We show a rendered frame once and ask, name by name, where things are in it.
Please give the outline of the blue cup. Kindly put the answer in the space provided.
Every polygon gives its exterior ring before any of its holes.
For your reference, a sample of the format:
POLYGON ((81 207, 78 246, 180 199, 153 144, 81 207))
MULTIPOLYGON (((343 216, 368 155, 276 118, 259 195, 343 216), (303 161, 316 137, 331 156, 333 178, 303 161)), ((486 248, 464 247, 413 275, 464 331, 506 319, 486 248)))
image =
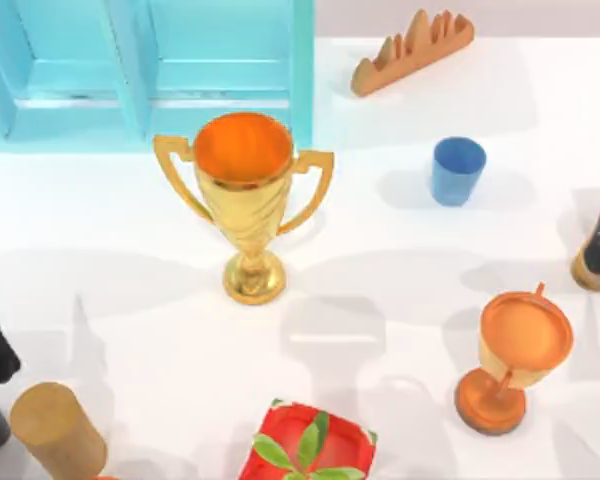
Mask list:
POLYGON ((433 151, 430 189, 441 205, 460 207, 470 198, 486 165, 486 152, 467 137, 447 137, 433 151))

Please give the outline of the orange trophy cup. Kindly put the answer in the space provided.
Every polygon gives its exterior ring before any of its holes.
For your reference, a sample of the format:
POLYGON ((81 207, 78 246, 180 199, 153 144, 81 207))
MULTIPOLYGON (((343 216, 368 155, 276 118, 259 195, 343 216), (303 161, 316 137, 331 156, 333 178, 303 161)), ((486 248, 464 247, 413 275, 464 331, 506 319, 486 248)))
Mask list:
POLYGON ((486 435, 513 431, 526 413, 525 390, 569 356, 571 324, 544 296, 512 291, 494 297, 480 316, 480 366, 458 382, 454 403, 461 419, 486 435))

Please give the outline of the brown wooden cylinder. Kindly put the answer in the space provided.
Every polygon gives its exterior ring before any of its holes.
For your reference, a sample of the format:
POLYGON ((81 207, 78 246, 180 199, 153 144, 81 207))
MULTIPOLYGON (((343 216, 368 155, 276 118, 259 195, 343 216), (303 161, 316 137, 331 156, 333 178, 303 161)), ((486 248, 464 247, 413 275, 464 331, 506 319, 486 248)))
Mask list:
POLYGON ((104 438, 64 384, 42 382, 25 390, 14 402, 9 422, 53 480, 92 480, 106 465, 104 438))

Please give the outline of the brown sliced bread loaf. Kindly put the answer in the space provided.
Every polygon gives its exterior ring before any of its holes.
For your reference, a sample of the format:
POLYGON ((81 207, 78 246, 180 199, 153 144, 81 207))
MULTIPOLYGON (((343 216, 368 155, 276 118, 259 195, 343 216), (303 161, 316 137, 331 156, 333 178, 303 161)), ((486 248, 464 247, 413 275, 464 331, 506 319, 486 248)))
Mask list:
POLYGON ((475 37, 473 23, 449 10, 432 20, 418 10, 404 34, 385 38, 377 56, 363 58, 353 72, 350 88, 366 97, 467 47, 475 37))

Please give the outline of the red plant pot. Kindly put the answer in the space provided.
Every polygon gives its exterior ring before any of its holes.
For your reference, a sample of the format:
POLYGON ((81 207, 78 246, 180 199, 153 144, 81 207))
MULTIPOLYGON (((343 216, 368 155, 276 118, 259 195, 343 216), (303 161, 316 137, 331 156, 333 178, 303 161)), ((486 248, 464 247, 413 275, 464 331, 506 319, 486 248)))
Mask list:
POLYGON ((377 441, 349 420, 276 399, 237 480, 366 480, 377 441))

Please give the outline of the light blue rack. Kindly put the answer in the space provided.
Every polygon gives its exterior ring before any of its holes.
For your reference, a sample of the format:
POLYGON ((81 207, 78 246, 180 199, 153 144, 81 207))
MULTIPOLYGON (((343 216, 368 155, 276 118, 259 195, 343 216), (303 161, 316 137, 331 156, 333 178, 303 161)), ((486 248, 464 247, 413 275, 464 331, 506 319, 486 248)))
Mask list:
POLYGON ((312 143, 314 0, 0 0, 0 152, 145 150, 233 111, 312 143))

